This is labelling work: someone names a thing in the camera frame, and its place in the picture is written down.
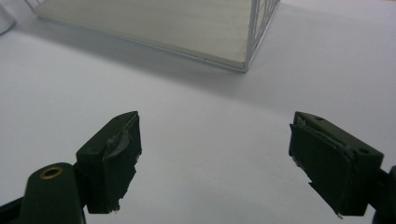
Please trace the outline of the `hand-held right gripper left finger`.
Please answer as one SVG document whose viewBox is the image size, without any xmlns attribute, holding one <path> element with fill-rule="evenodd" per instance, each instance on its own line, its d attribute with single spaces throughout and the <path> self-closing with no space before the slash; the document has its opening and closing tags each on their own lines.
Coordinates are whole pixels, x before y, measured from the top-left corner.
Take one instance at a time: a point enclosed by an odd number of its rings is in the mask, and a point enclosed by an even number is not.
<svg viewBox="0 0 396 224">
<path fill-rule="evenodd" d="M 91 214 L 120 209 L 141 154 L 137 111 L 111 119 L 78 150 L 78 172 L 88 181 L 86 205 Z"/>
</svg>

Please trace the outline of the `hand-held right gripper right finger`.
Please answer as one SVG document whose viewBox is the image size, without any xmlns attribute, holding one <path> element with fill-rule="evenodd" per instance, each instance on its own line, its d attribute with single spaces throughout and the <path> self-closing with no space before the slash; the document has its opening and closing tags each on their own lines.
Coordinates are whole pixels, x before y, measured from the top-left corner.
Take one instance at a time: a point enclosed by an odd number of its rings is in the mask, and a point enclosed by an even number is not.
<svg viewBox="0 0 396 224">
<path fill-rule="evenodd" d="M 324 118 L 297 111 L 289 155 L 337 215 L 362 216 L 384 154 Z"/>
</svg>

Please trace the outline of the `white wire basket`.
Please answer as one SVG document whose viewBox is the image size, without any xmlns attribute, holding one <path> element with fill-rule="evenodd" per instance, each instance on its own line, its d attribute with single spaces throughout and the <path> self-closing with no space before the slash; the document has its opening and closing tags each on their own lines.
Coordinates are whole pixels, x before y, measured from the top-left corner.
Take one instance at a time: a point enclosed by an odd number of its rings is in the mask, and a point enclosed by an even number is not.
<svg viewBox="0 0 396 224">
<path fill-rule="evenodd" d="M 281 0 L 23 0 L 38 18 L 246 72 Z"/>
</svg>

